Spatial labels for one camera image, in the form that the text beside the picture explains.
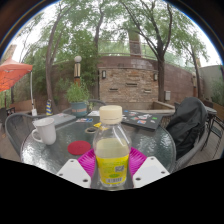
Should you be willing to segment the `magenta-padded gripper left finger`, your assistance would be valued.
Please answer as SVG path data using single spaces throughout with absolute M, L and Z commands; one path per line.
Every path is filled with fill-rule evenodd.
M 91 149 L 78 159 L 69 159 L 57 172 L 57 176 L 83 188 L 89 188 L 94 171 L 95 154 Z

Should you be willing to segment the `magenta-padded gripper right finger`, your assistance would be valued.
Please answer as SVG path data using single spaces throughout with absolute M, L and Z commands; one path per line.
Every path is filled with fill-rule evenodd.
M 135 148 L 129 155 L 129 171 L 134 188 L 141 188 L 169 175 L 156 157 L 147 157 Z

